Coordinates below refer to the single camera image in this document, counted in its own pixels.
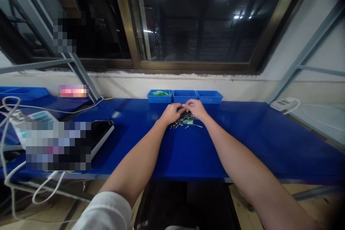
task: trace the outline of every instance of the blue tray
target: blue tray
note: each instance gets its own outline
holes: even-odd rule
[[[197,91],[197,95],[203,104],[220,104],[223,99],[218,91]]]
[[[174,90],[174,102],[186,103],[190,99],[198,99],[198,95],[194,90]]]
[[[47,95],[49,92],[44,87],[0,86],[0,98],[15,96],[21,98],[22,101],[33,101]]]
[[[162,91],[169,93],[169,96],[156,96],[152,95],[152,92],[156,91]],[[147,94],[148,102],[149,103],[171,103],[171,97],[172,97],[172,90],[150,90]]]

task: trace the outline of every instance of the window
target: window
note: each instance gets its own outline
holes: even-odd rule
[[[289,0],[129,0],[141,68],[256,72]]]
[[[26,63],[33,56],[53,56],[28,18],[22,17],[17,7],[12,0],[0,0],[2,51],[18,64]]]
[[[64,11],[54,44],[61,46],[63,35],[68,52],[89,70],[243,74],[260,72],[298,1],[40,0],[51,19]],[[41,54],[30,60],[61,58],[58,52],[66,51],[39,44],[43,27],[32,25],[41,34],[31,39]]]

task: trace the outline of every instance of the white wall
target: white wall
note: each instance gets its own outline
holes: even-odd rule
[[[337,1],[304,0],[268,66],[259,76],[146,75],[124,72],[90,73],[90,76],[99,92],[109,97],[146,98],[150,89],[160,88],[214,89],[224,95],[224,100],[264,101]],[[316,53],[312,65],[345,71],[344,29],[342,23],[334,30]],[[26,75],[1,75],[0,82],[0,85],[8,86],[46,87],[55,94],[59,84],[79,83],[69,72],[38,71],[27,71]],[[283,96],[295,96],[303,102],[345,102],[345,81],[341,77],[302,72]]]

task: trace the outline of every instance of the forearm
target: forearm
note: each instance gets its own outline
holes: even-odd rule
[[[152,176],[166,127],[165,122],[156,121],[152,129],[122,159],[99,192],[116,192],[133,207]]]
[[[203,120],[220,161],[234,184],[256,209],[266,229],[316,229],[306,211],[272,172],[211,117]]]

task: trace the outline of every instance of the hand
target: hand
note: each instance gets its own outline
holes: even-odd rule
[[[159,119],[162,121],[166,126],[168,126],[171,123],[174,123],[178,120],[181,113],[183,113],[186,109],[182,108],[181,103],[172,103],[169,104],[165,111],[163,112],[161,118]]]
[[[190,99],[186,104],[182,104],[182,107],[186,108],[187,112],[190,111],[194,117],[201,121],[208,117],[208,113],[200,100]]]

